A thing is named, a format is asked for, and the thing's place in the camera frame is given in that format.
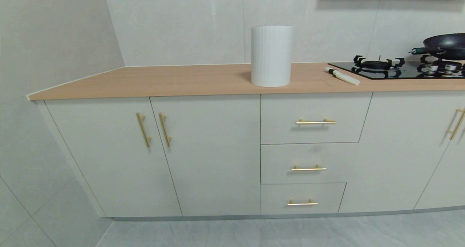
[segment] gold handle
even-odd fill
[[[163,129],[163,134],[165,135],[166,145],[168,147],[171,147],[171,136],[168,136],[166,134],[166,127],[165,127],[166,115],[163,115],[162,113],[158,113],[158,116],[160,117],[161,128]]]
[[[319,164],[315,168],[297,168],[297,165],[295,165],[291,171],[326,171],[326,168],[322,168]]]
[[[312,202],[312,199],[310,199],[308,202],[294,202],[292,199],[289,201],[287,206],[298,206],[298,205],[318,205],[317,202]]]
[[[334,125],[336,121],[329,121],[327,118],[324,118],[321,122],[306,122],[300,119],[298,122],[295,122],[296,125]]]
[[[465,109],[462,110],[462,109],[460,109],[460,108],[457,108],[457,112],[462,113],[462,115],[460,116],[460,120],[458,120],[458,123],[457,123],[457,125],[455,126],[455,128],[454,128],[453,131],[450,130],[450,129],[447,130],[448,133],[452,134],[452,135],[450,136],[450,139],[451,139],[451,140],[453,140],[453,139],[455,138],[455,135],[457,134],[457,131],[458,131],[458,129],[460,128],[460,126],[462,125],[462,122],[464,121],[464,118],[465,118]]]
[[[137,115],[137,121],[139,122],[139,126],[141,127],[142,136],[144,136],[144,140],[146,142],[147,148],[149,148],[150,147],[149,142],[151,140],[151,137],[147,136],[147,133],[145,132],[144,124],[142,123],[145,116],[141,115],[140,113],[136,113],[136,115]]]

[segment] drawer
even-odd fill
[[[264,94],[262,144],[358,142],[372,93]],[[324,119],[335,124],[314,123]]]
[[[354,176],[358,143],[261,146],[261,184],[346,182]]]
[[[346,183],[262,185],[260,214],[331,214],[339,211]],[[287,204],[308,203],[318,205]]]

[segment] ribbed white vase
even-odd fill
[[[252,28],[252,83],[266,88],[291,82],[293,27]]]

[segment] wooden countertop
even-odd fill
[[[350,85],[324,72],[327,63],[292,64],[291,83],[261,88],[250,82],[251,65],[126,67],[30,94],[30,100],[267,93],[349,93],[465,90],[465,79],[360,80]]]

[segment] baseboard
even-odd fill
[[[166,222],[186,220],[228,220],[228,219],[283,219],[283,218],[321,218],[321,217],[350,217],[350,216],[372,216],[392,214],[418,214],[421,212],[442,212],[450,210],[465,209],[465,206],[386,211],[386,212],[345,212],[336,214],[278,214],[278,215],[217,215],[217,216],[169,216],[169,217],[113,217],[115,221],[127,222]]]

